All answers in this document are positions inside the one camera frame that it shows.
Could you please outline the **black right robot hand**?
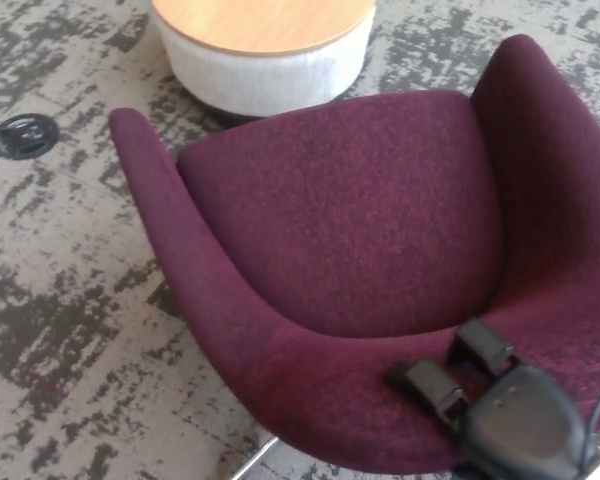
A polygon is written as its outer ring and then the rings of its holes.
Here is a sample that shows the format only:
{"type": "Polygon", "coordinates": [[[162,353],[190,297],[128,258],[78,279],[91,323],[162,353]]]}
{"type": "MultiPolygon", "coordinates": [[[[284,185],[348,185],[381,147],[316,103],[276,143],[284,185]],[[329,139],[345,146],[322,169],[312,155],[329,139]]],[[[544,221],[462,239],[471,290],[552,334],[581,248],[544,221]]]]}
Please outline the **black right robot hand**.
{"type": "Polygon", "coordinates": [[[434,413],[452,434],[463,462],[454,479],[583,479],[590,436],[575,403],[511,344],[471,319],[455,332],[448,360],[469,362],[492,384],[469,400],[435,362],[395,363],[385,382],[434,413]]]}

